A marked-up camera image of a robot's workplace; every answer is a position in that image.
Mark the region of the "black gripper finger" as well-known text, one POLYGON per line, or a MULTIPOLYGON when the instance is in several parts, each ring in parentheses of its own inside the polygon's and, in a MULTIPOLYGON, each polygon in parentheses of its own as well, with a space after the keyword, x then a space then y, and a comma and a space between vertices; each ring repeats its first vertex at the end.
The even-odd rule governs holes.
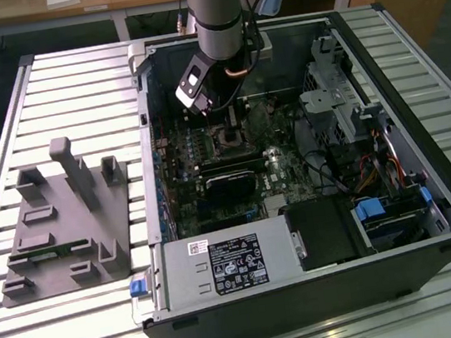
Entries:
POLYGON ((226 110, 226 118, 229 129, 238 129, 240 127, 240 123, 238 117, 236 115, 235 106, 230 104, 226 110))

